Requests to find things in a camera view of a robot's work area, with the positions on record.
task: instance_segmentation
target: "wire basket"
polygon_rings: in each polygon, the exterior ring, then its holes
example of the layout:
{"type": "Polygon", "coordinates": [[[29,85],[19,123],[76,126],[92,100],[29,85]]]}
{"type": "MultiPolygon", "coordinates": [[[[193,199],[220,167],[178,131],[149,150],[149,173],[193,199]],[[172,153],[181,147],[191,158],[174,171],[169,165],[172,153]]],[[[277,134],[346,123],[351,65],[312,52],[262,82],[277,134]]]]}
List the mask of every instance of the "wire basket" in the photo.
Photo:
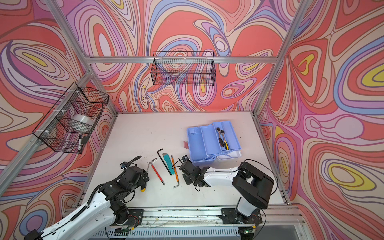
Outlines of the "wire basket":
{"type": "Polygon", "coordinates": [[[106,93],[77,87],[41,134],[33,134],[55,152],[82,153],[108,101],[106,93]]]}
{"type": "Polygon", "coordinates": [[[155,51],[153,57],[153,85],[215,85],[212,51],[155,51]]]}

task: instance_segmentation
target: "mounting plate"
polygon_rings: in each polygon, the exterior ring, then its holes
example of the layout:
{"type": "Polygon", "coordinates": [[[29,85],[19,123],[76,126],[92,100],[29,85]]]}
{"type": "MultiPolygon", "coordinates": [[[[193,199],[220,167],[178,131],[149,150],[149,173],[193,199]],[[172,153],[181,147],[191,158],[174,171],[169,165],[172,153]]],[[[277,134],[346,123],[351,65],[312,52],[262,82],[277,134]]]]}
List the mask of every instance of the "mounting plate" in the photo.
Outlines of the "mounting plate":
{"type": "Polygon", "coordinates": [[[223,208],[221,209],[221,216],[223,224],[235,224],[235,223],[254,223],[256,226],[263,223],[260,210],[256,209],[249,217],[240,215],[235,208],[223,208]]]}
{"type": "Polygon", "coordinates": [[[125,226],[140,226],[142,219],[143,219],[143,213],[144,209],[129,209],[129,215],[134,216],[134,217],[129,217],[128,222],[125,225],[122,225],[122,227],[125,226]]]}

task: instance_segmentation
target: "aluminum frame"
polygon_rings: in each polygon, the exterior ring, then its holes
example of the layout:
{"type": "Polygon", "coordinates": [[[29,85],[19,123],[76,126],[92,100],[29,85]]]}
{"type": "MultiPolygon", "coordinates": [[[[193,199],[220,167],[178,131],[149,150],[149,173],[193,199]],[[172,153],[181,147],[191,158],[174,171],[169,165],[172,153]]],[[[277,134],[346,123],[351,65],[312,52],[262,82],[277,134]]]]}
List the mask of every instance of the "aluminum frame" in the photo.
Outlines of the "aluminum frame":
{"type": "MultiPolygon", "coordinates": [[[[94,72],[92,65],[90,63],[88,63],[87,60],[85,59],[85,52],[81,48],[79,41],[75,37],[75,34],[73,33],[73,31],[72,31],[66,17],[64,16],[63,11],[59,7],[57,1],[56,0],[46,0],[45,2],[46,2],[47,7],[49,8],[49,10],[51,11],[53,17],[55,18],[57,24],[59,25],[59,27],[63,31],[64,37],[71,43],[74,51],[76,52],[77,58],[83,64],[85,69],[87,69],[88,71],[90,71],[92,73],[93,79],[94,79],[93,83],[95,84],[96,88],[98,90],[104,92],[104,93],[107,93],[107,91],[105,90],[105,87],[101,83],[99,77],[94,72]]],[[[109,102],[108,106],[109,106],[112,114],[116,115],[117,111],[115,110],[113,103],[109,102]]]]}
{"type": "Polygon", "coordinates": [[[273,82],[277,77],[279,77],[279,70],[282,64],[284,63],[284,57],[287,54],[288,49],[293,41],[293,38],[295,37],[295,34],[301,24],[301,21],[303,20],[303,17],[307,11],[307,8],[311,5],[311,3],[312,0],[300,1],[299,6],[297,7],[293,20],[291,22],[291,25],[289,26],[289,29],[287,31],[287,35],[285,36],[283,43],[281,44],[279,53],[277,55],[278,61],[269,72],[268,78],[265,80],[265,84],[256,101],[255,107],[253,109],[254,113],[257,112],[257,109],[259,109],[260,105],[263,104],[264,98],[269,93],[273,82]]]}
{"type": "Polygon", "coordinates": [[[91,169],[89,170],[89,173],[88,173],[87,178],[86,178],[86,180],[85,180],[85,182],[84,182],[84,185],[83,185],[83,187],[82,187],[81,190],[80,190],[79,196],[77,197],[74,206],[72,205],[72,207],[73,207],[74,209],[77,208],[78,206],[80,206],[80,205],[82,204],[82,199],[83,199],[83,197],[85,196],[85,192],[87,191],[87,189],[88,189],[88,187],[89,187],[89,184],[90,184],[90,182],[91,182],[91,179],[92,179],[92,177],[93,177],[93,174],[94,174],[94,172],[95,172],[95,170],[96,170],[96,167],[97,167],[97,165],[98,165],[98,163],[99,163],[99,161],[100,161],[101,155],[102,155],[103,152],[104,152],[104,148],[105,148],[105,146],[107,145],[109,136],[111,135],[112,129],[113,129],[113,127],[115,126],[115,122],[116,122],[116,119],[117,119],[118,116],[119,116],[119,115],[117,115],[117,116],[112,120],[111,127],[110,127],[110,129],[108,130],[107,136],[106,136],[106,138],[104,139],[104,142],[103,142],[103,144],[101,145],[101,148],[100,148],[100,150],[99,150],[99,152],[98,152],[98,154],[97,154],[95,160],[94,160],[93,163],[92,163],[92,167],[91,167],[91,169]]]}
{"type": "MultiPolygon", "coordinates": [[[[207,207],[143,207],[141,227],[217,227],[223,226],[221,209],[230,206],[207,206],[207,207]]],[[[298,206],[269,205],[264,210],[267,215],[265,225],[306,225],[304,217],[298,206]]],[[[253,224],[230,224],[232,226],[244,227],[253,224]]]]}
{"type": "MultiPolygon", "coordinates": [[[[91,77],[89,71],[87,71],[78,81],[79,86],[84,86],[87,84],[91,77]]],[[[75,90],[76,85],[72,86],[71,90],[75,90]]],[[[71,98],[74,92],[70,91],[63,100],[57,105],[56,109],[61,109],[71,98]]],[[[56,117],[58,111],[53,111],[49,117],[40,125],[38,130],[44,130],[48,124],[56,117]]],[[[43,142],[38,139],[35,135],[32,135],[29,141],[22,147],[18,154],[12,159],[12,161],[5,167],[3,172],[0,174],[0,197],[4,194],[7,188],[11,185],[13,180],[17,177],[19,172],[23,169],[25,164],[31,159],[32,155],[36,152],[39,146],[43,142]]]]}
{"type": "MultiPolygon", "coordinates": [[[[122,56],[122,57],[96,57],[86,56],[88,63],[153,63],[153,57],[137,57],[137,56],[122,56]]],[[[277,63],[277,57],[214,57],[215,63],[277,63]]]]}
{"type": "Polygon", "coordinates": [[[253,122],[254,122],[254,124],[255,124],[257,133],[259,134],[259,138],[260,138],[260,140],[261,140],[261,142],[262,142],[263,149],[264,149],[264,151],[265,151],[266,157],[268,158],[269,164],[270,164],[270,166],[271,166],[271,168],[272,168],[271,170],[272,170],[272,171],[276,174],[276,176],[277,176],[277,181],[278,181],[278,183],[279,183],[279,189],[280,189],[281,192],[283,193],[283,196],[284,196],[284,198],[285,198],[285,201],[286,201],[287,205],[291,205],[291,204],[292,204],[292,203],[291,203],[291,200],[290,200],[290,198],[289,198],[289,196],[288,196],[288,194],[287,194],[285,188],[282,187],[282,186],[284,186],[284,185],[283,185],[283,181],[281,180],[281,176],[280,176],[279,172],[277,171],[277,166],[276,166],[275,161],[273,160],[273,156],[272,156],[271,153],[269,152],[269,147],[268,147],[268,144],[267,144],[267,142],[266,142],[266,139],[265,139],[265,137],[264,137],[264,135],[263,135],[263,133],[262,133],[263,131],[262,131],[261,125],[260,125],[260,123],[259,123],[259,121],[257,120],[257,117],[256,117],[255,115],[252,115],[252,119],[253,119],[253,122]]]}

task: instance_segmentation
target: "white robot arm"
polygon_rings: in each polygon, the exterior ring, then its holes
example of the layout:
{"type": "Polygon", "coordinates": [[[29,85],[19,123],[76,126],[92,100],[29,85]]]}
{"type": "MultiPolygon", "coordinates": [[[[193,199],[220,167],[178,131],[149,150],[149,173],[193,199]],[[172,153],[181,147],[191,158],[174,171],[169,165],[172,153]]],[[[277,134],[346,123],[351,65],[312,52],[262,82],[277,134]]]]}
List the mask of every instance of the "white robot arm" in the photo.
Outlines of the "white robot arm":
{"type": "Polygon", "coordinates": [[[130,166],[140,157],[123,162],[120,165],[123,172],[112,181],[98,185],[78,209],[40,233],[36,229],[31,231],[24,240],[87,240],[99,229],[114,223],[129,225],[130,212],[123,199],[138,187],[144,191],[149,181],[144,169],[130,166]]]}
{"type": "Polygon", "coordinates": [[[215,169],[203,167],[200,169],[184,156],[180,166],[187,185],[195,187],[211,187],[215,185],[234,186],[243,196],[237,205],[238,219],[249,217],[257,209],[266,209],[271,197],[274,181],[271,177],[255,168],[248,162],[231,169],[215,169]]]}
{"type": "MultiPolygon", "coordinates": [[[[24,240],[87,240],[99,229],[114,223],[131,229],[136,227],[137,225],[128,224],[130,212],[123,199],[140,186],[145,190],[149,181],[148,173],[144,169],[130,166],[140,157],[122,163],[123,173],[112,181],[97,186],[89,200],[81,207],[40,233],[31,231],[24,240]]],[[[184,162],[180,170],[187,185],[193,183],[195,187],[234,186],[241,193],[243,197],[234,211],[236,222],[245,223],[247,217],[257,208],[268,207],[274,181],[251,164],[242,162],[240,166],[230,169],[200,169],[194,166],[187,156],[184,156],[182,161],[184,162]]]]}

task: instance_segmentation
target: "pink wall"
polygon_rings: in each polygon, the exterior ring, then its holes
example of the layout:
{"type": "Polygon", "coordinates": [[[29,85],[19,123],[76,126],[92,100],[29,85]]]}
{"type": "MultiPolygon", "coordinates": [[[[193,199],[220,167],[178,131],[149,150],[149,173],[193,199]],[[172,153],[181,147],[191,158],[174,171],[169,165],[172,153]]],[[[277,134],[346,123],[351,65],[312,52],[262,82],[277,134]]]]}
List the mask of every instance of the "pink wall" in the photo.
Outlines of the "pink wall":
{"type": "MultiPolygon", "coordinates": [[[[0,174],[84,69],[40,0],[0,3],[0,174]]],[[[57,222],[76,201],[111,125],[106,109],[82,154],[46,145],[0,198],[0,239],[24,239],[57,222]]]]}
{"type": "Polygon", "coordinates": [[[314,239],[384,238],[384,3],[315,0],[257,112],[314,239]]]}
{"type": "MultiPolygon", "coordinates": [[[[64,1],[90,56],[205,51],[276,56],[296,11],[293,1],[64,1]]],[[[153,86],[151,64],[94,64],[118,111],[253,110],[271,64],[217,65],[214,87],[153,86]]]]}

